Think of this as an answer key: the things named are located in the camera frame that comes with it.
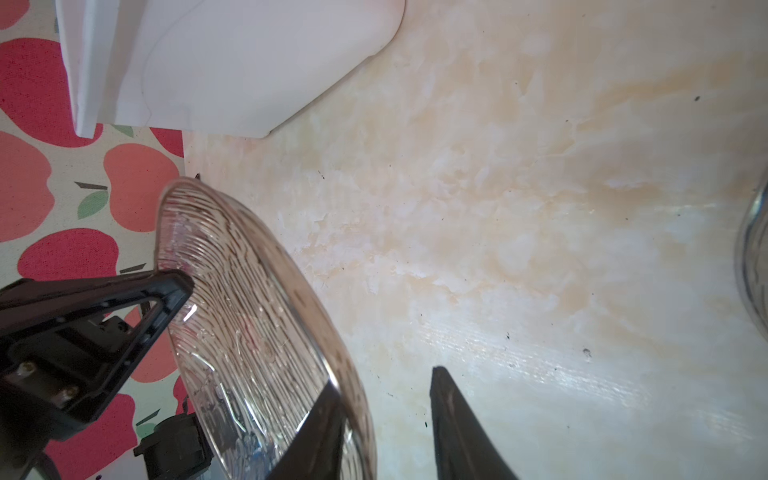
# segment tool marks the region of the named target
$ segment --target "green leaf pattern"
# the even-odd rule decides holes
[[[133,127],[126,127],[125,125],[112,125],[115,130],[119,131],[122,134],[126,134],[128,137],[133,138],[134,137],[134,129]]]
[[[78,219],[90,217],[107,204],[109,193],[106,190],[99,190],[88,195],[78,205]]]

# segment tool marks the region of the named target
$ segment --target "screw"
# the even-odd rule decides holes
[[[68,387],[64,387],[59,392],[61,394],[61,399],[65,402],[68,402],[72,400],[74,397],[78,396],[78,393],[80,392],[80,389],[76,385],[70,385]]]
[[[21,362],[18,365],[18,368],[16,369],[16,375],[22,377],[23,379],[30,376],[32,373],[35,373],[35,370],[38,369],[38,366],[36,366],[33,362]]]
[[[76,385],[65,386],[63,389],[59,390],[56,395],[51,397],[51,403],[58,408],[61,408],[74,397],[78,396],[79,392],[80,389]]]

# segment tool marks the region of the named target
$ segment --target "red apple pattern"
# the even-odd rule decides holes
[[[180,130],[168,130],[166,128],[150,128],[152,134],[160,145],[169,153],[176,155],[177,157],[184,156],[184,143],[181,141]]]
[[[30,21],[20,22],[23,18]],[[4,31],[4,38],[10,38],[0,43],[0,169],[3,171],[0,242],[14,240],[20,242],[22,248],[27,247],[15,263],[18,274],[27,278],[66,280],[113,276],[121,253],[118,244],[127,242],[128,258],[133,258],[130,249],[135,248],[136,234],[125,237],[118,234],[112,238],[98,229],[103,225],[110,233],[116,231],[111,214],[107,213],[110,210],[117,212],[114,218],[129,230],[154,231],[160,192],[179,174],[167,155],[176,160],[183,156],[181,132],[151,129],[168,154],[159,147],[129,144],[113,147],[107,157],[102,158],[95,157],[93,149],[81,148],[105,141],[105,137],[107,142],[143,142],[150,131],[115,127],[104,135],[104,128],[98,125],[93,139],[77,137],[72,127],[61,46],[52,40],[26,38],[29,34],[38,35],[39,25],[50,25],[50,31],[43,35],[58,33],[53,2],[36,2],[30,6],[28,0],[0,0],[0,31]],[[60,161],[56,150],[62,148],[82,151],[78,162],[88,165],[94,175],[75,179],[59,175],[62,164],[55,163]],[[65,157],[71,158],[71,154],[61,156]],[[97,171],[100,166],[105,170],[109,167],[109,171]],[[109,183],[104,181],[104,173]],[[102,209],[107,204],[110,209]],[[51,215],[55,215],[51,219],[54,223],[44,223]],[[36,230],[49,225],[60,225],[58,228],[65,230],[47,230],[45,233],[49,234],[42,238],[34,235]],[[121,265],[121,273],[141,270],[147,261],[151,262],[151,257],[149,250],[145,260],[136,257],[136,261]],[[130,450],[137,444],[138,428],[133,424],[137,421],[134,401],[143,407],[141,411],[152,408],[167,416],[173,412],[165,412],[165,400],[158,402],[158,399],[180,396],[177,401],[181,409],[186,390],[180,380],[172,389],[168,383],[157,383],[157,386],[146,383],[163,379],[174,371],[170,340],[165,334],[134,371],[133,379],[128,380],[146,385],[141,387],[141,396],[131,398],[118,394],[96,423],[66,442],[48,445],[46,451],[62,479],[92,478],[111,462],[131,454]],[[193,411],[188,401],[187,406]],[[143,462],[129,466],[130,472],[121,471],[125,478],[146,475],[132,470],[143,470]]]
[[[93,138],[74,134],[67,72],[57,41],[16,38],[0,44],[0,108],[24,133],[59,147],[84,147]]]
[[[104,156],[104,170],[112,183],[109,208],[122,227],[152,232],[160,194],[179,176],[176,164],[161,152],[141,144],[122,144]]]
[[[51,165],[40,150],[0,131],[0,242],[29,235],[51,213]]]
[[[0,2],[0,30],[5,30],[22,19],[29,10],[29,0],[2,0]]]
[[[136,404],[118,393],[96,422],[65,442],[50,441],[45,453],[61,480],[85,480],[138,445],[133,421]]]
[[[118,244],[91,228],[72,228],[43,237],[18,259],[19,275],[33,280],[72,280],[117,275]]]

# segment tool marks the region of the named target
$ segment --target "marble countertop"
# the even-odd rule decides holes
[[[434,478],[444,365],[535,478],[765,478],[768,343],[733,274],[768,153],[768,4],[409,0],[392,43],[187,173],[293,256],[380,478]]]

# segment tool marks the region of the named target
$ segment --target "glass plate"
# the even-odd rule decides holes
[[[342,478],[375,478],[376,444],[357,371],[288,253],[253,213],[191,178],[169,185],[156,264],[195,282],[168,327],[181,377],[232,480],[266,478],[330,380],[348,421]]]

